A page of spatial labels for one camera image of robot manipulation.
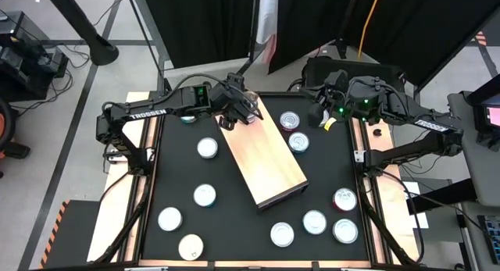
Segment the wooden table frame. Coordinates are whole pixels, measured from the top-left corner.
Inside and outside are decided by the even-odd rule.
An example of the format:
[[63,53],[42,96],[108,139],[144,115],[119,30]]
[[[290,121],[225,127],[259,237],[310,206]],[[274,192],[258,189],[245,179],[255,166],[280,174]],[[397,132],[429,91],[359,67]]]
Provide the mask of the wooden table frame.
[[[138,101],[147,99],[148,92],[131,92],[127,96],[128,102]],[[154,147],[159,144],[159,139],[157,139],[157,134],[161,133],[161,118],[138,120],[134,122],[129,122],[124,127],[125,134],[133,141],[137,146],[141,145],[143,147]],[[355,147],[357,150],[363,150],[366,147],[371,149],[386,150],[393,148],[391,133],[389,127],[386,123],[379,123],[375,126],[361,125],[357,119],[352,120],[351,128],[353,137],[355,137]],[[376,137],[373,135],[375,129],[380,129],[382,135]],[[115,165],[111,165],[109,169],[108,180],[106,182],[106,188],[114,182],[118,177],[120,177],[124,172],[127,171],[127,164],[121,162]],[[399,170],[397,166],[389,166],[386,171],[392,173],[399,177]],[[145,177],[136,177],[135,181],[137,186],[136,194],[131,194],[133,191],[134,177],[126,177],[122,182],[113,188],[99,209],[98,218],[95,225],[95,231],[91,242],[91,247],[87,257],[88,261],[94,260],[99,257],[105,249],[111,244],[115,236],[120,232],[128,211],[132,208],[130,200],[134,199],[134,205],[137,205],[141,196],[143,194]],[[366,189],[370,189],[370,182],[364,180]],[[369,193],[369,200],[376,209],[386,212],[383,214],[384,221],[387,228],[391,231],[392,235],[396,241],[401,245],[401,247],[408,253],[409,257],[412,259],[418,258],[418,249],[416,246],[415,237],[413,234],[413,229],[411,226],[409,212],[406,206],[405,195],[402,187],[395,180],[390,177],[378,177],[377,178],[377,190],[373,190]],[[373,194],[378,194],[379,198],[374,198]],[[377,202],[374,200],[380,200],[380,205],[377,207]],[[172,260],[143,260],[140,259],[138,254],[138,243],[141,241],[141,233],[138,230],[139,222],[143,222],[142,227],[145,227],[145,220],[148,218],[148,211],[143,215],[135,224],[132,231],[129,234],[126,242],[126,248],[120,251],[123,261],[133,261],[139,260],[140,266],[179,266],[179,267],[207,267],[209,263],[207,261],[172,261]],[[378,263],[388,263],[392,261],[397,264],[398,260],[387,250],[387,246],[384,245],[380,238],[380,234],[377,228],[371,223],[371,233],[373,239],[373,247],[375,250],[374,259],[372,262]],[[118,254],[115,255],[113,261],[118,259]],[[286,268],[312,268],[312,261],[216,261],[213,263],[215,267],[249,267],[249,266],[259,266],[259,267],[286,267]],[[318,261],[320,268],[369,268],[371,267],[370,261]]]

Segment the wooden cutting board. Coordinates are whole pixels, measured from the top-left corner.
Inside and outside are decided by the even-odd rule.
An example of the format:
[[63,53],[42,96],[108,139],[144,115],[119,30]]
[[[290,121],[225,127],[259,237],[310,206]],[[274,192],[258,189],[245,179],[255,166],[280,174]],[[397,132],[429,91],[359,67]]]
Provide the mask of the wooden cutting board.
[[309,182],[260,98],[259,109],[263,120],[256,118],[249,125],[238,121],[233,130],[221,130],[262,210],[304,191]]

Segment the black backdrop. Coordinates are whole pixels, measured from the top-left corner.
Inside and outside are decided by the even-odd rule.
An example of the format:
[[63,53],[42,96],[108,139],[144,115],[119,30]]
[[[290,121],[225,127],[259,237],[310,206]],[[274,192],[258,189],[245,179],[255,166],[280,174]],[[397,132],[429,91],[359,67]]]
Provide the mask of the black backdrop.
[[[280,0],[270,73],[333,40],[349,0]],[[373,0],[358,0],[344,39],[355,47]],[[500,0],[379,0],[363,51],[419,88],[475,35]]]
[[253,0],[146,0],[176,68],[248,56]]

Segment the yellow cable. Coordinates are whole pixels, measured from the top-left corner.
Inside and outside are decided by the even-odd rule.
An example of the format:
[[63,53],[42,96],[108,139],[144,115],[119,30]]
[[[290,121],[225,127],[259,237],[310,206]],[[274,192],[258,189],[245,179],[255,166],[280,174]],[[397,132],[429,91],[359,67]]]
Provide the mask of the yellow cable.
[[377,5],[377,1],[378,0],[373,0],[372,9],[370,9],[370,13],[368,13],[368,17],[366,18],[365,26],[362,28],[361,41],[359,42],[358,60],[361,59],[361,52],[363,51],[363,41],[365,41],[366,28],[368,27],[370,18],[372,18],[372,13],[375,10],[375,5]]

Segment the gray floor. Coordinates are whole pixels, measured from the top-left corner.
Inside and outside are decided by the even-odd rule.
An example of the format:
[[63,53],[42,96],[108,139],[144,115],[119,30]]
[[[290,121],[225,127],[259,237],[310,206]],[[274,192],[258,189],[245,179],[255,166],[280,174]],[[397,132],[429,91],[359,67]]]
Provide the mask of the gray floor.
[[[100,15],[114,0],[77,0],[86,12],[89,20],[97,21]],[[49,0],[0,0],[0,8],[5,11],[23,10],[51,39],[79,39],[76,32],[63,19]],[[97,26],[101,33],[107,17]],[[109,39],[142,40],[138,23],[131,11],[130,3],[120,4],[114,19]],[[76,64],[83,59],[68,52],[67,55]],[[14,159],[0,160],[0,168],[5,177],[0,180],[0,262],[2,270],[18,269],[30,233],[45,196],[49,181],[54,172],[70,121],[75,113],[77,102],[86,84],[91,86],[90,94],[78,124],[76,136],[71,145],[66,165],[48,218],[41,231],[41,237],[31,259],[31,268],[38,266],[52,228],[58,207],[66,199],[98,200],[105,184],[102,173],[102,145],[95,141],[95,117],[100,113],[104,101],[123,101],[128,91],[149,91],[156,88],[157,73],[146,46],[120,46],[120,57],[108,66],[97,69],[95,78],[88,78],[91,64],[75,70],[73,88],[51,104],[29,111],[20,118],[16,139],[32,148],[30,156],[22,161]],[[500,48],[488,48],[491,58],[500,64]],[[336,56],[335,51],[327,51]],[[355,59],[355,52],[348,51],[348,57]],[[256,63],[245,74],[245,83],[251,89],[261,91],[282,91],[290,82],[299,77],[305,64],[305,58],[267,76],[267,65]],[[222,62],[207,66],[197,66],[168,71],[172,84],[183,75],[193,72],[211,73],[225,77],[229,71],[237,71],[246,59]],[[461,90],[474,90],[491,76],[484,65],[478,48],[464,48],[423,90],[422,104],[426,107],[447,111],[446,95]],[[63,86],[64,80],[56,81]],[[412,141],[420,129],[414,127],[395,127],[396,144]],[[435,156],[422,158],[423,168],[432,165]],[[439,159],[436,166],[425,176],[429,178],[452,179],[467,178],[467,170],[462,156]],[[426,243],[427,255],[424,262],[435,267],[451,267],[461,260],[456,244],[443,242]]]

